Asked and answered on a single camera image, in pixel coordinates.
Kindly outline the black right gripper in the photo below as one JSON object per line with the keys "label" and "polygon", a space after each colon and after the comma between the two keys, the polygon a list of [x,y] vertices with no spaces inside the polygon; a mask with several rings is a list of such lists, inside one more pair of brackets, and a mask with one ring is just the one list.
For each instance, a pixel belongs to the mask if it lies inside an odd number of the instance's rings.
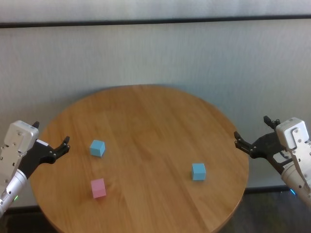
{"label": "black right gripper", "polygon": [[[273,133],[265,134],[253,144],[250,144],[246,142],[237,131],[235,131],[235,147],[250,155],[252,159],[266,159],[279,174],[282,174],[285,169],[284,166],[293,160],[285,147],[280,144],[276,134],[276,127],[280,124],[280,120],[271,120],[268,116],[264,116],[263,121],[274,131]],[[278,162],[274,158],[274,155],[276,154],[280,154],[285,160],[283,162]]]}

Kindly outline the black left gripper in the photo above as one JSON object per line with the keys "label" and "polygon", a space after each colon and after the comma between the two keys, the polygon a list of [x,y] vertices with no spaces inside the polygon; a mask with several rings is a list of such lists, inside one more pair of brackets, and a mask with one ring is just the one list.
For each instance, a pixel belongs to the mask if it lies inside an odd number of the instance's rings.
{"label": "black left gripper", "polygon": [[[38,129],[39,124],[40,123],[36,121],[32,126]],[[68,153],[70,150],[69,141],[70,137],[66,136],[63,142],[53,149],[46,142],[39,139],[36,140],[33,147],[22,158],[18,169],[29,179],[40,164],[53,164],[56,160]]]}

